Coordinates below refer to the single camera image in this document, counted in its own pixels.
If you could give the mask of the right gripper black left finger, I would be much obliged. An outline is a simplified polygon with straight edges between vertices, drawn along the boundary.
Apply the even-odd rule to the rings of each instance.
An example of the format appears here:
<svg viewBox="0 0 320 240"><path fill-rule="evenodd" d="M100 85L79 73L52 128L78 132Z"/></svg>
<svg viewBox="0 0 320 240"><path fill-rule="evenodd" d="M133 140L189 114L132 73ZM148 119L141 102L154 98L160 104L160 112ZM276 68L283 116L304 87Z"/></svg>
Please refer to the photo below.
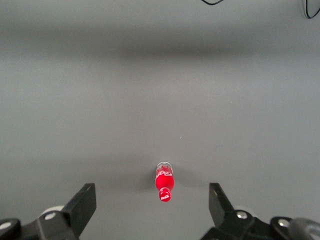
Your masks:
<svg viewBox="0 0 320 240"><path fill-rule="evenodd" d="M78 240L97 207L96 187L86 183L65 205L46 209L22 225L18 218L0 220L2 240Z"/></svg>

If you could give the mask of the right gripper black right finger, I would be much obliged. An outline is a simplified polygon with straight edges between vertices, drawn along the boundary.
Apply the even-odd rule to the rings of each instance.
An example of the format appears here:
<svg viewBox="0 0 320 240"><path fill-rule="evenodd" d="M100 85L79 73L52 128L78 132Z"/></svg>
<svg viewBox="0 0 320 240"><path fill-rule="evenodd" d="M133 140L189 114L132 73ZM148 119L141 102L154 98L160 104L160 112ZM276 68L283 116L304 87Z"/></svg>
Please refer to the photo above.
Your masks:
<svg viewBox="0 0 320 240"><path fill-rule="evenodd" d="M265 223L244 209L235 209L219 183L210 183L208 207L214 227L203 240L289 240L289 217L276 216Z"/></svg>

